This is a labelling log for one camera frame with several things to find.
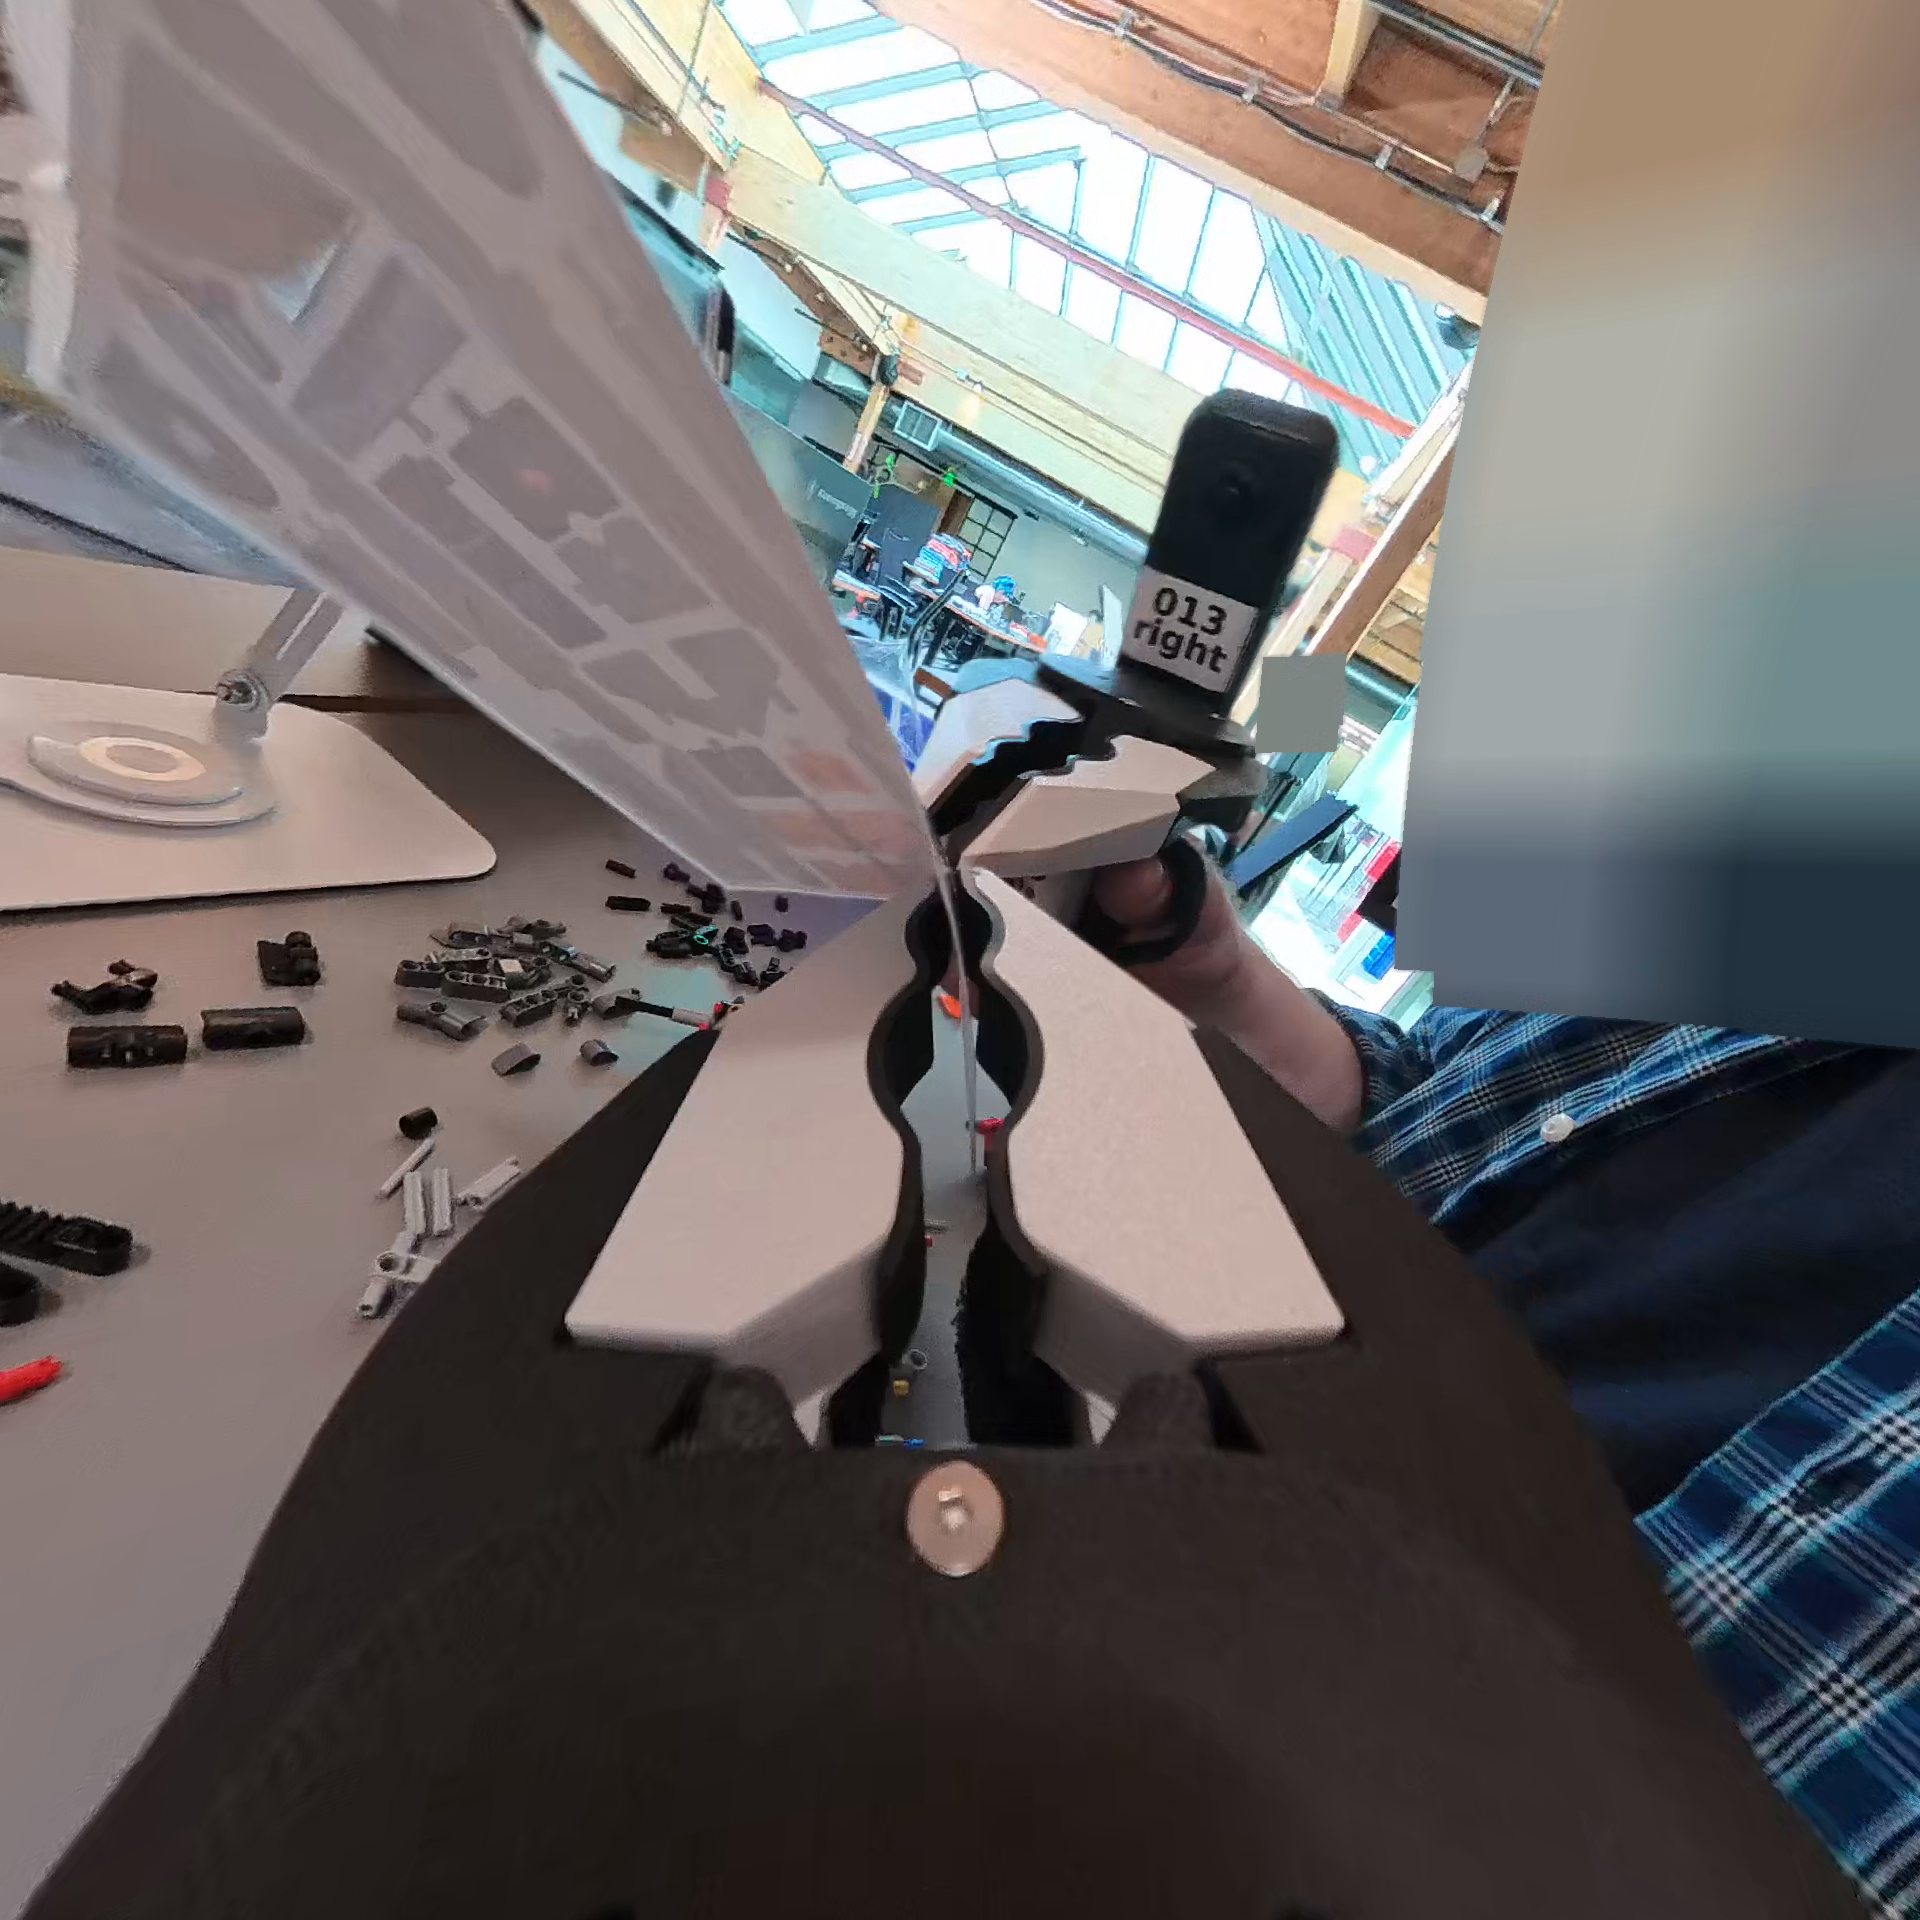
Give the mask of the lego instruction booklet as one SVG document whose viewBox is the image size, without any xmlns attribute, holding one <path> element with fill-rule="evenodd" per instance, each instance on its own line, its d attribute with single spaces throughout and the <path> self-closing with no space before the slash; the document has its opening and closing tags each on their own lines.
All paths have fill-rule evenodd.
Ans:
<svg viewBox="0 0 1920 1920">
<path fill-rule="evenodd" d="M 705 876 L 954 885 L 505 4 L 4 4 L 27 368 Z"/>
</svg>

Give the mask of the person's plaid shirt torso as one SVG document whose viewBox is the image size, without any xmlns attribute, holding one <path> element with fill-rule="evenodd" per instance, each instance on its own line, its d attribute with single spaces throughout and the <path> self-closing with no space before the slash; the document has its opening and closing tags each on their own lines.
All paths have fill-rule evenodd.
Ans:
<svg viewBox="0 0 1920 1920">
<path fill-rule="evenodd" d="M 1874 1915 L 1916 1915 L 1916 1053 L 1607 1151 L 1459 1249 L 1769 1781 Z"/>
</svg>

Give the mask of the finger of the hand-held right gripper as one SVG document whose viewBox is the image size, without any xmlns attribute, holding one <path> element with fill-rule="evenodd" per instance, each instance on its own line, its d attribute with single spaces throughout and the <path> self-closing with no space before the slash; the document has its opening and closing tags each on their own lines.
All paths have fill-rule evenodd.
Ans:
<svg viewBox="0 0 1920 1920">
<path fill-rule="evenodd" d="M 1149 739 L 1020 776 L 955 856 L 982 874 L 1085 874 L 1155 856 L 1213 763 Z"/>
<path fill-rule="evenodd" d="M 1028 679 L 997 679 L 946 699 L 911 786 L 931 831 L 980 833 L 1028 778 L 1111 755 L 1113 743 L 1081 707 Z"/>
</svg>

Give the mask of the person's right hand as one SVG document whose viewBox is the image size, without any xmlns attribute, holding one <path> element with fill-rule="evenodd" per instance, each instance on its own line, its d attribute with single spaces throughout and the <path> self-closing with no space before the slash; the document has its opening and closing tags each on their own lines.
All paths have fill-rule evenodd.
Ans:
<svg viewBox="0 0 1920 1920">
<path fill-rule="evenodd" d="M 1191 1025 L 1231 1040 L 1330 1131 L 1354 1136 L 1364 1092 L 1354 1040 L 1258 946 L 1213 871 L 1187 937 L 1130 971 Z"/>
</svg>

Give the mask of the person's right forearm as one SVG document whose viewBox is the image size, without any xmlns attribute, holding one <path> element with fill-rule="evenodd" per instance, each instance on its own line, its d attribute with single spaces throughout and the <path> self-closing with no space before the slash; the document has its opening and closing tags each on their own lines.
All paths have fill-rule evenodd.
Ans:
<svg viewBox="0 0 1920 1920">
<path fill-rule="evenodd" d="M 1742 1098 L 1877 1074 L 1898 1057 L 1715 1025 L 1442 1005 L 1396 1027 L 1321 993 L 1311 1000 L 1361 1064 L 1358 1152 L 1462 1249 L 1607 1151 Z"/>
</svg>

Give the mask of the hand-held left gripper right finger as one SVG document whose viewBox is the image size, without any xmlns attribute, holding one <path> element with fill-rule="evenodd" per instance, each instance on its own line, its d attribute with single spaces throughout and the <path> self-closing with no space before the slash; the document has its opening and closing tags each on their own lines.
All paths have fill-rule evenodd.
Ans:
<svg viewBox="0 0 1920 1920">
<path fill-rule="evenodd" d="M 1074 1445 L 1089 1403 L 1223 1360 L 1307 1354 L 1347 1316 L 1196 1028 L 1013 883 L 990 930 L 980 1068 L 1007 1100 L 955 1359 L 977 1445 Z"/>
</svg>

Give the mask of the pile of dark grey lego pieces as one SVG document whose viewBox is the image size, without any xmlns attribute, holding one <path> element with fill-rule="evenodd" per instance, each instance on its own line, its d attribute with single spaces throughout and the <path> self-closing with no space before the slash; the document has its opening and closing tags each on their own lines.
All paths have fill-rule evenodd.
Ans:
<svg viewBox="0 0 1920 1920">
<path fill-rule="evenodd" d="M 582 948 L 561 919 L 445 919 L 396 963 L 390 1019 L 457 1047 L 493 1028 L 518 1044 L 545 1025 L 580 1025 L 615 984 L 618 963 Z"/>
</svg>

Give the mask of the pile of small black lego pins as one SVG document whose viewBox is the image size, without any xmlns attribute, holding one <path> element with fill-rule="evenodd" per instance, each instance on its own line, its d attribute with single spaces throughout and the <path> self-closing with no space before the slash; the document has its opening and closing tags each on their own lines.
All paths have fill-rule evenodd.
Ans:
<svg viewBox="0 0 1920 1920">
<path fill-rule="evenodd" d="M 790 919 L 750 919 L 747 905 L 717 880 L 670 857 L 651 897 L 638 895 L 638 868 L 606 861 L 620 890 L 606 895 L 613 914 L 658 922 L 643 948 L 671 964 L 708 964 L 740 991 L 764 993 L 785 979 L 809 946 L 809 932 Z"/>
</svg>

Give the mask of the black lego gear rack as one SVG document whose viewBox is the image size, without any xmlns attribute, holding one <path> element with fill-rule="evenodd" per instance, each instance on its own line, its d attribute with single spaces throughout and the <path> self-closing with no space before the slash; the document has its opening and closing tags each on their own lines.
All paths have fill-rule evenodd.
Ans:
<svg viewBox="0 0 1920 1920">
<path fill-rule="evenodd" d="M 4 1260 L 84 1277 L 113 1277 L 132 1261 L 132 1232 L 95 1217 L 69 1217 L 4 1201 L 0 1218 Z"/>
</svg>

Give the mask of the silver monitor stand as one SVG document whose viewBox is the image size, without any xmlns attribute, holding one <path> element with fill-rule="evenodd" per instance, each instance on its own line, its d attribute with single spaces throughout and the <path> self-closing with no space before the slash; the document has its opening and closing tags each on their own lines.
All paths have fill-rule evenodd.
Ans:
<svg viewBox="0 0 1920 1920">
<path fill-rule="evenodd" d="M 4 913 L 490 874 L 492 844 L 364 732 L 274 717 L 346 617 L 289 592 L 211 696 L 4 677 Z"/>
</svg>

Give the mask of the cluster of light grey lego pins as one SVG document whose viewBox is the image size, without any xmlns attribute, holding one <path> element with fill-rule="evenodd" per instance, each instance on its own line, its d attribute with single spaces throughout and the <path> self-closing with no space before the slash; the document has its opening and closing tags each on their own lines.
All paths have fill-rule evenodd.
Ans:
<svg viewBox="0 0 1920 1920">
<path fill-rule="evenodd" d="M 421 1136 L 407 1159 L 374 1191 L 401 1202 L 401 1229 L 373 1260 L 355 1316 L 377 1322 L 407 1305 L 442 1269 L 452 1242 L 516 1187 L 524 1163 L 500 1159 L 463 1184 L 438 1159 L 438 1144 Z"/>
</svg>

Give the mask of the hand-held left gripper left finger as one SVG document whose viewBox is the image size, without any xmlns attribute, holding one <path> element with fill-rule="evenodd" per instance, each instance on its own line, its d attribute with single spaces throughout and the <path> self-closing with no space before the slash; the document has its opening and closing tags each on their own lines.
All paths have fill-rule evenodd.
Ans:
<svg viewBox="0 0 1920 1920">
<path fill-rule="evenodd" d="M 573 1346 L 767 1373 L 882 1436 L 926 1283 L 933 895 L 881 904 L 727 1023 L 565 1315 Z"/>
</svg>

